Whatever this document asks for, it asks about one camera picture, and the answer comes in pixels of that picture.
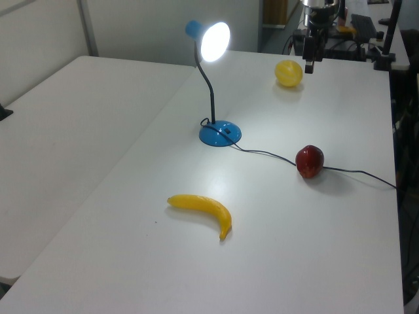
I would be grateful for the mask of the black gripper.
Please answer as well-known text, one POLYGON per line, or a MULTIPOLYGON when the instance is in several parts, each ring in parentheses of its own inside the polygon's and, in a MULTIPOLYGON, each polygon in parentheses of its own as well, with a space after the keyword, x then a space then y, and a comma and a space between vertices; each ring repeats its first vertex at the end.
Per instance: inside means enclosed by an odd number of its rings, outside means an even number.
POLYGON ((323 60, 329 27, 309 26, 304 37, 302 58, 305 60, 305 73, 314 72, 314 63, 323 60))

